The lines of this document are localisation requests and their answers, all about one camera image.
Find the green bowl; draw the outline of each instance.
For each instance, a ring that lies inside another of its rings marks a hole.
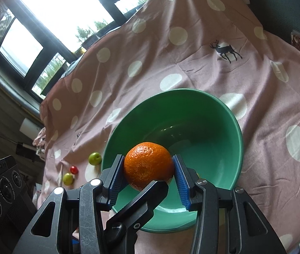
[[[171,155],[180,154],[187,167],[215,186],[232,189],[243,161],[243,139],[230,109],[216,97],[198,90],[177,89],[155,95],[132,109],[113,131],[103,156],[102,169],[111,167],[117,154],[141,142],[164,146]],[[139,192],[127,186],[113,207],[118,212]],[[142,230],[168,233],[195,224],[196,212],[181,204],[176,182],[154,210]]]

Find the window frame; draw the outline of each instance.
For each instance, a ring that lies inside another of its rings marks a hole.
[[[8,72],[9,76],[19,85],[21,89],[24,89],[31,97],[33,97],[38,103],[41,103],[43,99],[37,95],[33,90],[37,79],[42,74],[46,66],[50,63],[53,57],[59,53],[68,63],[76,61],[81,54],[75,54],[71,52],[44,24],[38,20],[38,18],[30,11],[30,9],[22,2],[22,0],[2,0],[5,5],[11,10],[14,18],[11,20],[10,25],[7,27],[4,35],[0,41],[0,47],[6,37],[8,31],[11,28],[12,23],[17,19],[31,35],[41,44],[43,49],[38,54],[33,64],[29,68],[25,76],[23,76],[15,66],[9,62],[4,55],[0,52],[0,68]],[[123,14],[115,5],[119,0],[98,0],[106,11],[113,18],[113,22],[109,23],[106,27],[101,29],[99,32],[90,36],[85,42],[82,43],[81,47],[88,49],[97,40],[98,37],[103,37],[110,30],[118,28],[127,22],[129,18],[136,13],[136,8],[140,8],[142,5],[130,10]],[[41,94],[46,95],[55,83],[60,79],[62,74],[66,71],[62,66],[51,78],[46,87],[42,90]]]

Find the orange fruit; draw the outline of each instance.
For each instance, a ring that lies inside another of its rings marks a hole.
[[[142,191],[151,181],[170,182],[175,169],[163,146],[143,142],[132,148],[124,160],[124,176],[132,188]]]

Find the small red fruit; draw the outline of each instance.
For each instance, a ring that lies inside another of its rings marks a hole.
[[[71,166],[70,167],[70,173],[73,175],[78,174],[78,168],[76,166]]]

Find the black deer silhouette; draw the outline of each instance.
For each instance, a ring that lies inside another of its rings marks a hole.
[[[212,42],[212,43],[210,44],[210,48],[215,49],[216,52],[218,52],[218,53],[221,55],[221,57],[223,57],[223,59],[229,60],[230,64],[231,64],[231,61],[230,61],[229,57],[227,56],[227,53],[228,53],[228,52],[230,52],[231,54],[234,55],[234,57],[236,58],[236,61],[237,61],[237,57],[236,57],[235,53],[237,53],[237,54],[239,55],[239,57],[240,57],[241,59],[243,59],[243,57],[240,56],[240,54],[239,54],[238,52],[234,51],[234,49],[232,48],[231,45],[228,45],[228,46],[225,46],[225,47],[220,47],[220,45],[218,45],[218,43],[219,43],[218,40],[216,40],[215,42]]]

